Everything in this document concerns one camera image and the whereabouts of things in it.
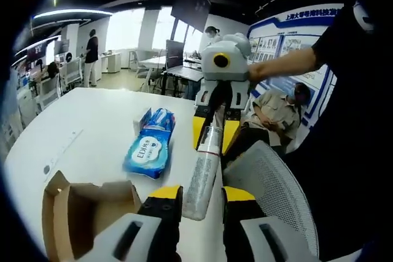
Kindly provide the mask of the person's right hand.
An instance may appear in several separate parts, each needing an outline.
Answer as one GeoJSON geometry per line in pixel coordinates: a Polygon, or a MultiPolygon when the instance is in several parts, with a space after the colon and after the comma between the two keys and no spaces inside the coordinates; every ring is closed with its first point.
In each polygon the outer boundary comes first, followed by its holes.
{"type": "Polygon", "coordinates": [[[264,61],[260,63],[254,63],[249,65],[248,68],[248,80],[250,82],[261,82],[270,78],[272,65],[269,61],[264,61]]]}

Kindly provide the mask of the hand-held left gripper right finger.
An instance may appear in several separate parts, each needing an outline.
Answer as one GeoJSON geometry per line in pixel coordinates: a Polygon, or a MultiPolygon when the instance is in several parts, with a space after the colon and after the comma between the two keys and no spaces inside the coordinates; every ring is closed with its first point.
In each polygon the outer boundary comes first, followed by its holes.
{"type": "Polygon", "coordinates": [[[302,234],[277,217],[267,217],[252,194],[229,186],[222,194],[227,261],[313,261],[302,234]]]}

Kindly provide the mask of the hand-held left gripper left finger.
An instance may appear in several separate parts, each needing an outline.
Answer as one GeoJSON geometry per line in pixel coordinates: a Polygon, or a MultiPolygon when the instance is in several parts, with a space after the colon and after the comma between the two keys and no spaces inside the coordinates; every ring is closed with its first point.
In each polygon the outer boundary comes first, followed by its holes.
{"type": "Polygon", "coordinates": [[[92,261],[180,261],[183,187],[161,187],[95,238],[92,261]]]}

